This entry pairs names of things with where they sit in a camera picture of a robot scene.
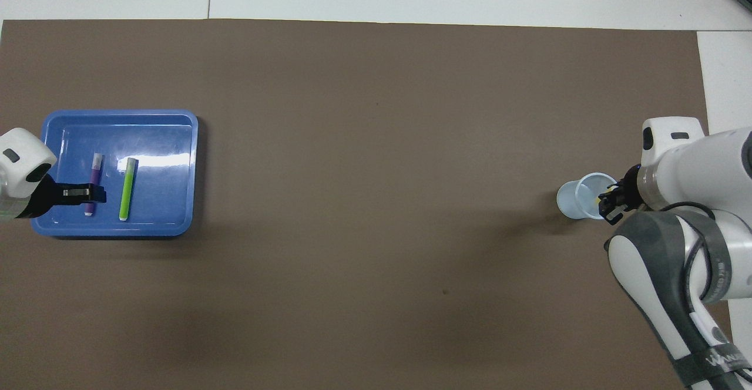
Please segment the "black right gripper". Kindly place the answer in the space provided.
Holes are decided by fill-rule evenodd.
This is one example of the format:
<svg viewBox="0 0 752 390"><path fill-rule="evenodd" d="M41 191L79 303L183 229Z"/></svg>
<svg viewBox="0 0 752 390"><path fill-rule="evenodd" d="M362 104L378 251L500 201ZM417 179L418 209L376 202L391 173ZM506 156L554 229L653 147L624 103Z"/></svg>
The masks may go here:
<svg viewBox="0 0 752 390"><path fill-rule="evenodd" d="M615 225L623 218L624 211L638 210L645 205L637 186L641 167L632 166L620 181L611 184L600 194L598 213L607 224Z"/></svg>

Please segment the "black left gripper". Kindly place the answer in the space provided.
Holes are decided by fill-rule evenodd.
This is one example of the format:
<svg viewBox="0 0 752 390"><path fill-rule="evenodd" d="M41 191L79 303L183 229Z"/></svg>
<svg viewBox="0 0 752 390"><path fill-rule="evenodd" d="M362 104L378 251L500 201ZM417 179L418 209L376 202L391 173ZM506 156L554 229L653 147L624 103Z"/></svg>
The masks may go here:
<svg viewBox="0 0 752 390"><path fill-rule="evenodd" d="M45 176L31 194L26 208L16 218L38 218L57 204L103 204L107 199L103 186L57 184L51 176Z"/></svg>

